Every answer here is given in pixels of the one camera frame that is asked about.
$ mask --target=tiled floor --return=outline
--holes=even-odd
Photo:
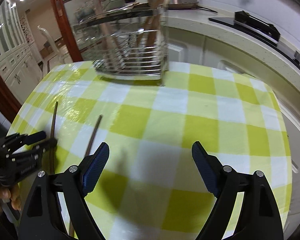
[[[68,53],[68,50],[67,50],[66,46],[61,47],[60,51],[63,54]],[[70,56],[65,58],[65,63],[66,64],[72,63],[72,62],[73,61],[72,61]],[[61,64],[63,64],[63,63],[59,62],[59,57],[55,52],[53,52],[50,55],[48,55],[47,57],[45,57],[43,59],[43,69],[42,69],[43,77],[45,77],[48,74],[48,72],[50,70],[52,70],[55,66],[58,66],[58,65],[61,65]]]

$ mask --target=yellow and white tablecloth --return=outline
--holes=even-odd
[[[50,133],[59,102],[56,172],[82,160],[95,122],[110,158],[85,198],[107,240],[195,239],[214,205],[192,160],[200,141],[238,172],[262,170],[284,225],[291,197],[291,158],[285,125],[270,87],[250,76],[170,62],[164,87],[100,79],[92,62],[53,69],[31,93],[9,133]],[[238,194],[225,236],[233,233]],[[62,201],[66,223],[69,217]]]

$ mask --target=wire basket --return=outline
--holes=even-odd
[[[149,24],[145,30],[145,22],[154,19],[157,28]],[[92,17],[76,28],[91,42],[87,53],[93,54],[90,56],[99,75],[120,80],[162,80],[168,70],[166,20],[164,6],[150,9],[130,4]]]

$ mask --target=silver screw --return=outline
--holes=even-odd
[[[263,177],[263,172],[262,171],[256,171],[256,174],[259,176],[259,177]]]
[[[38,177],[43,177],[46,173],[44,171],[39,171],[38,172]]]
[[[71,166],[70,168],[69,168],[69,171],[70,172],[75,172],[75,171],[77,171],[78,170],[78,167],[77,166]]]
[[[232,171],[232,168],[231,168],[230,166],[224,166],[224,167],[223,167],[223,170],[224,170],[225,172],[231,172],[231,171]]]

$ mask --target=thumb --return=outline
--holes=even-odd
[[[11,193],[10,190],[7,188],[0,188],[0,199],[10,199]]]

